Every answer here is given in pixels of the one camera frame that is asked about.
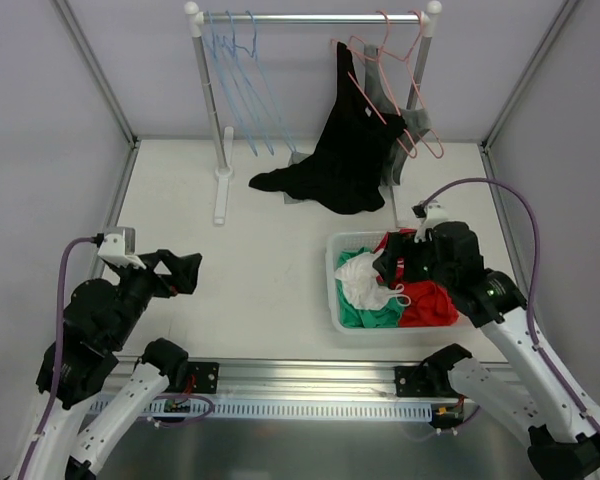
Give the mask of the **white tank top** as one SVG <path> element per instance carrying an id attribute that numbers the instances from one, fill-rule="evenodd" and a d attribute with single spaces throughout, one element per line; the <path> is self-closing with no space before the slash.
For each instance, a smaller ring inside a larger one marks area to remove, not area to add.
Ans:
<path id="1" fill-rule="evenodd" d="M 403 292 L 403 286 L 391 289 L 378 282 L 379 273 L 374 268 L 376 259 L 376 254 L 363 252 L 335 270 L 334 277 L 340 282 L 347 302 L 358 310 L 379 311 L 392 300 L 399 306 L 409 307 L 411 298 Z"/>

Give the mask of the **red tank top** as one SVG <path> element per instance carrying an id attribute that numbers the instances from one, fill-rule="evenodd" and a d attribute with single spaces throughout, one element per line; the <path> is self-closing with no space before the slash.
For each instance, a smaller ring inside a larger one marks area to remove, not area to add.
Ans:
<path id="1" fill-rule="evenodd" d="M 380 269 L 374 269 L 378 293 L 385 303 L 366 315 L 366 328 L 448 327 L 458 321 L 459 313 L 443 287 L 432 281 L 388 283 Z"/>

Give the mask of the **green tank top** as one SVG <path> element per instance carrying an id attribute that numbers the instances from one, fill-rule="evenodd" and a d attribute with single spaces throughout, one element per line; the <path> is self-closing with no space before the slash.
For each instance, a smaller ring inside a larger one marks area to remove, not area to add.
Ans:
<path id="1" fill-rule="evenodd" d="M 342 252 L 338 259 L 338 267 L 343 265 L 347 260 L 363 252 L 371 252 L 373 254 L 376 254 L 377 256 L 379 254 L 379 252 L 372 252 L 371 250 L 366 248 L 361 248 L 357 252 Z M 371 312 L 371 310 L 358 310 L 355 307 L 351 306 L 343 295 L 340 282 L 336 280 L 336 283 L 342 323 L 345 327 L 348 328 L 366 328 L 363 325 L 363 320 L 365 319 L 366 315 Z"/>

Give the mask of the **blue hanger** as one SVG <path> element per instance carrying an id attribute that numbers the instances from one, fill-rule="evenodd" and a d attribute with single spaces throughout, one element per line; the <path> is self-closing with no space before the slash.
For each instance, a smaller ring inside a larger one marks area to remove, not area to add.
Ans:
<path id="1" fill-rule="evenodd" d="M 245 52 L 244 52 L 243 56 L 245 58 L 249 58 L 249 62 L 254 66 L 254 68 L 257 70 L 258 75 L 259 75 L 258 80 L 253 81 L 253 83 L 256 86 L 256 88 L 258 89 L 260 96 L 266 103 L 267 108 L 272 117 L 272 119 L 269 123 L 269 126 L 267 127 L 267 130 L 269 127 L 271 127 L 273 132 L 275 134 L 278 134 L 281 137 L 281 139 L 284 141 L 285 145 L 288 147 L 289 151 L 291 153 L 296 153 L 297 152 L 296 145 L 295 145 L 293 138 L 287 128 L 287 125 L 281 115 L 279 106 L 277 105 L 277 102 L 276 102 L 276 96 L 274 95 L 274 92 L 270 86 L 269 79 L 266 75 L 265 69 L 259 59 L 258 29 L 257 29 L 257 23 L 256 23 L 255 16 L 250 11 L 246 11 L 245 15 L 247 16 L 247 19 L 251 23 L 252 31 L 253 31 L 253 29 L 256 29 L 256 33 L 257 33 L 257 57 L 256 57 L 257 65 L 255 65 L 252 62 L 252 60 L 247 56 L 247 54 Z"/>
<path id="2" fill-rule="evenodd" d="M 266 103 L 260 96 L 260 93 L 254 85 L 251 77 L 245 70 L 245 65 L 242 62 L 242 57 L 238 51 L 244 51 L 252 62 L 257 65 L 257 33 L 256 29 L 253 29 L 252 46 L 251 48 L 240 45 L 236 40 L 236 27 L 235 27 L 235 16 L 229 11 L 226 11 L 229 18 L 229 24 L 231 28 L 231 47 L 230 53 L 234 60 L 235 66 L 238 69 L 239 76 L 241 77 L 244 87 L 243 90 L 246 95 L 245 106 L 247 107 L 249 114 L 254 122 L 254 126 L 258 133 L 261 135 L 262 140 L 268 150 L 273 155 L 275 153 L 274 146 L 267 130 L 269 123 L 272 119 L 270 112 L 267 108 Z"/>
<path id="3" fill-rule="evenodd" d="M 209 38 L 207 47 L 212 56 L 212 63 L 218 82 L 224 93 L 235 124 L 244 135 L 252 153 L 258 157 L 258 149 L 254 139 L 254 122 L 245 106 L 246 95 L 244 84 L 230 53 L 230 45 L 217 31 L 213 17 L 209 13 Z"/>

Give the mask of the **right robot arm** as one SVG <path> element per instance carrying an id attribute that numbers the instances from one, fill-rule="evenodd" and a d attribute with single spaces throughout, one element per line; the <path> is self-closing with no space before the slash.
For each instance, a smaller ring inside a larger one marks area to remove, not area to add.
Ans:
<path id="1" fill-rule="evenodd" d="M 522 391 L 487 373 L 452 344 L 428 357 L 428 388 L 469 397 L 515 435 L 543 479 L 584 479 L 600 469 L 600 406 L 557 356 L 523 295 L 505 273 L 485 267 L 476 234 L 463 222 L 416 233 L 391 232 L 374 262 L 383 280 L 431 281 L 500 351 Z"/>

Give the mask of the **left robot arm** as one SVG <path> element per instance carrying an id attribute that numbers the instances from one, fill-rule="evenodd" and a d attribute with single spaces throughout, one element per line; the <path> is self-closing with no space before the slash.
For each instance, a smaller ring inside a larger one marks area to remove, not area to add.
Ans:
<path id="1" fill-rule="evenodd" d="M 151 341 L 135 370 L 85 432 L 84 417 L 118 364 L 120 352 L 154 298 L 192 294 L 203 257 L 166 249 L 136 255 L 101 246 L 99 258 L 118 276 L 96 278 L 64 299 L 57 292 L 56 338 L 36 379 L 31 429 L 11 474 L 14 479 L 93 479 L 140 412 L 165 391 L 182 388 L 188 354 L 164 338 Z"/>

